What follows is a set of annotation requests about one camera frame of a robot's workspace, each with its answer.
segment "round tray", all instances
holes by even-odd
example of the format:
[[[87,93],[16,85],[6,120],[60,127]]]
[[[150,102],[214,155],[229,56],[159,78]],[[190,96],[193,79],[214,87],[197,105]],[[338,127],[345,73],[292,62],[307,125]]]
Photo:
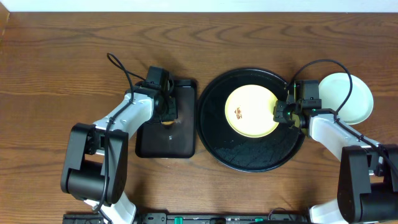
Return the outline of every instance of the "round tray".
[[[224,108],[229,95],[244,85],[260,85],[286,100],[286,81],[268,70],[241,68],[214,79],[203,91],[198,104],[197,130],[206,149],[222,164],[244,172],[265,172],[280,167],[300,149],[305,135],[298,128],[279,124],[261,138],[237,133],[229,124]]]

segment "white background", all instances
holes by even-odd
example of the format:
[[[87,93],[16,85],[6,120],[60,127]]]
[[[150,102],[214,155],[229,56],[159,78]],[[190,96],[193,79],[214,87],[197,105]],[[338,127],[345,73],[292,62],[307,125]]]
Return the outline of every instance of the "white background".
[[[0,0],[10,12],[398,12],[398,0]]]

